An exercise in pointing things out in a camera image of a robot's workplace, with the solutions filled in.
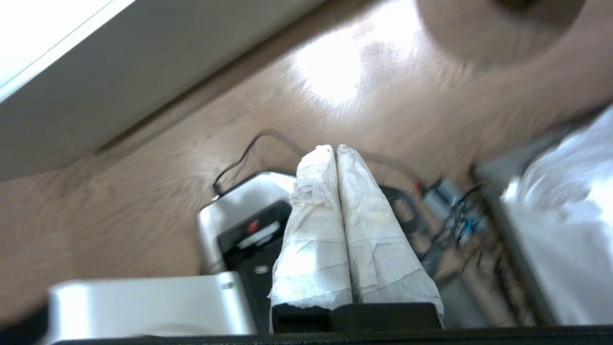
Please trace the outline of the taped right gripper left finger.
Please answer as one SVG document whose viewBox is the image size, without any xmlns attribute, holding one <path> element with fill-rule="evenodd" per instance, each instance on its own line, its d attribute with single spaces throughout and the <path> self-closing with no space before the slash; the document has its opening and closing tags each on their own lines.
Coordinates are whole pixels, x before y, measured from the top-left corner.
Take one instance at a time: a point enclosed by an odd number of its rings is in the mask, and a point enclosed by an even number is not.
<svg viewBox="0 0 613 345">
<path fill-rule="evenodd" d="M 350 261 L 331 146 L 317 146 L 297 166 L 291 214 L 273 265 L 270 330 L 278 312 L 333 311 L 353 304 Z"/>
</svg>

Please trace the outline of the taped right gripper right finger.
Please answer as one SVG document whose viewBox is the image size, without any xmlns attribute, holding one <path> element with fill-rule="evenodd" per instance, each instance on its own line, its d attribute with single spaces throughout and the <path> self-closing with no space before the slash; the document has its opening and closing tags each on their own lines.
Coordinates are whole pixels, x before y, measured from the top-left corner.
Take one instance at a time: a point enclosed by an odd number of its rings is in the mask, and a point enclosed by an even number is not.
<svg viewBox="0 0 613 345">
<path fill-rule="evenodd" d="M 339 199 L 354 299 L 361 304 L 426 303 L 442 321 L 440 292 L 401 229 L 359 152 L 337 148 Z"/>
</svg>

